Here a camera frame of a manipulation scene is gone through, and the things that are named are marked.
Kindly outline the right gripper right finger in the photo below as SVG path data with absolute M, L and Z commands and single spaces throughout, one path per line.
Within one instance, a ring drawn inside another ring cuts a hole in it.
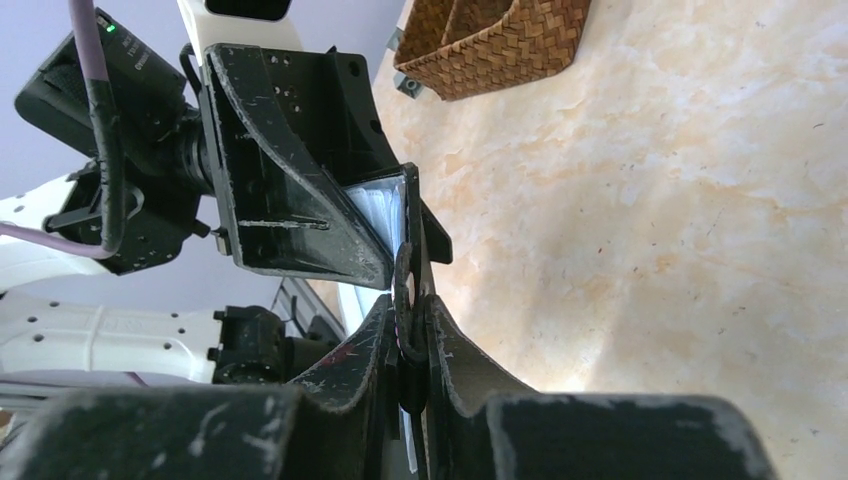
M 712 396 L 542 393 L 508 373 L 428 296 L 434 479 L 772 479 L 759 435 Z

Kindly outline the brown wicker basket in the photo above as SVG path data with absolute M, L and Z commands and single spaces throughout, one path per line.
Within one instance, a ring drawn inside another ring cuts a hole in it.
M 590 0 L 415 1 L 394 67 L 444 101 L 556 75 L 575 60 Z

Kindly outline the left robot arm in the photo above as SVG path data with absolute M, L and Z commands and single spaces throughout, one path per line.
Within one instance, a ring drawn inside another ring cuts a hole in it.
M 174 67 L 90 1 L 18 94 L 26 121 L 86 158 L 1 204 L 1 369 L 164 374 L 204 384 L 286 382 L 338 344 L 297 337 L 262 307 L 121 312 L 38 301 L 15 287 L 171 262 L 210 228 L 254 274 L 385 290 L 403 186 L 358 54 L 305 51 L 287 2 L 184 1 L 191 40 Z

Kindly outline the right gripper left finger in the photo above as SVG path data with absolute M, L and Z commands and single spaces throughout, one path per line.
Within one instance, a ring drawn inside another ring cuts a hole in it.
M 227 343 L 256 346 L 244 383 L 78 390 L 49 401 L 1 452 L 5 479 L 378 479 L 394 346 L 388 296 L 298 376 L 262 307 L 215 315 Z

